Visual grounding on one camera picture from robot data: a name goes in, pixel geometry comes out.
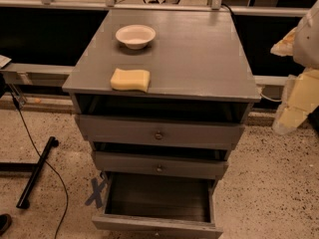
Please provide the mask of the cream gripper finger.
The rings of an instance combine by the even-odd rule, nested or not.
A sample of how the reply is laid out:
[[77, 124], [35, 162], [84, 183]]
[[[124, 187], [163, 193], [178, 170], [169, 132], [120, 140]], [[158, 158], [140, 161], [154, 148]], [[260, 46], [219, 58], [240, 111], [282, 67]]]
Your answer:
[[302, 125], [319, 107], [319, 70], [306, 68], [298, 77], [289, 75], [272, 129], [284, 135]]
[[279, 42], [274, 44], [270, 53], [280, 57], [292, 56], [296, 28], [290, 30]]

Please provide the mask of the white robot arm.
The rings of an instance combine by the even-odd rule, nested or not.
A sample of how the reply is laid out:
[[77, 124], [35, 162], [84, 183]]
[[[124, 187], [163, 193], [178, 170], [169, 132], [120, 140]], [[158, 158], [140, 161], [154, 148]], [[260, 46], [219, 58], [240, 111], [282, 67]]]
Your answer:
[[291, 56], [304, 67], [298, 76], [290, 76], [284, 86], [273, 130], [286, 134], [297, 129], [319, 107], [319, 1], [270, 53]]

